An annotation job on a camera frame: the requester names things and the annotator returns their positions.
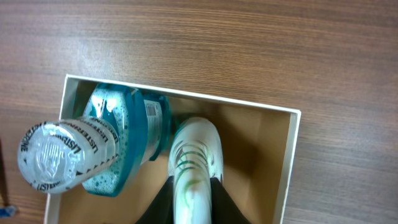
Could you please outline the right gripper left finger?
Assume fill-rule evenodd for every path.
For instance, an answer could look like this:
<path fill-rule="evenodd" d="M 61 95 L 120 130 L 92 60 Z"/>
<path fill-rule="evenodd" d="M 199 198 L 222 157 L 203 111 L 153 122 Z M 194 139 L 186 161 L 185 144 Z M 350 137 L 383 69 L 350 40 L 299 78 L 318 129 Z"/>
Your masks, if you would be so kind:
<path fill-rule="evenodd" d="M 174 176 L 170 176 L 136 224 L 172 224 L 173 190 Z"/>

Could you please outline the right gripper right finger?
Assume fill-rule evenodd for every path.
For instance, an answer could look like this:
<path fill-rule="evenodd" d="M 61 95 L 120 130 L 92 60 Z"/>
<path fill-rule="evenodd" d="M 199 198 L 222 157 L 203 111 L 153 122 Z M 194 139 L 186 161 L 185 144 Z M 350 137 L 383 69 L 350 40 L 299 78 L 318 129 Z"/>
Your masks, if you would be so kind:
<path fill-rule="evenodd" d="M 212 177 L 210 182 L 212 224 L 250 224 L 248 219 L 241 213 L 229 196 L 221 182 L 216 177 Z"/>

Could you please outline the white lotion tube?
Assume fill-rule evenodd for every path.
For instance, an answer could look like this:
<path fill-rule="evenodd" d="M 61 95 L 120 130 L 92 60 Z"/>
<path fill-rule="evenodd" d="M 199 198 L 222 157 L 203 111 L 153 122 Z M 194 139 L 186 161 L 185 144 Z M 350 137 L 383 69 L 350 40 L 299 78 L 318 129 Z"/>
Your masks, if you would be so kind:
<path fill-rule="evenodd" d="M 211 179 L 223 181 L 223 150 L 215 125 L 201 117 L 185 120 L 170 149 L 174 178 L 174 223 L 211 223 Z"/>

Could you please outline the blue mouthwash bottle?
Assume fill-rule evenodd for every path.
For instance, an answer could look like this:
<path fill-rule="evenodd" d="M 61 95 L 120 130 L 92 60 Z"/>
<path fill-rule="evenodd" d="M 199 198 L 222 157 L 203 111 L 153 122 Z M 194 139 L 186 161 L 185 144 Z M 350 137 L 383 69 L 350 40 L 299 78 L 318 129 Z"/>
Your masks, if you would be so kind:
<path fill-rule="evenodd" d="M 115 197 L 140 166 L 168 145 L 171 112 L 166 96 L 100 83 L 80 117 L 44 121 L 19 143 L 17 164 L 39 192 L 60 194 L 82 185 Z"/>

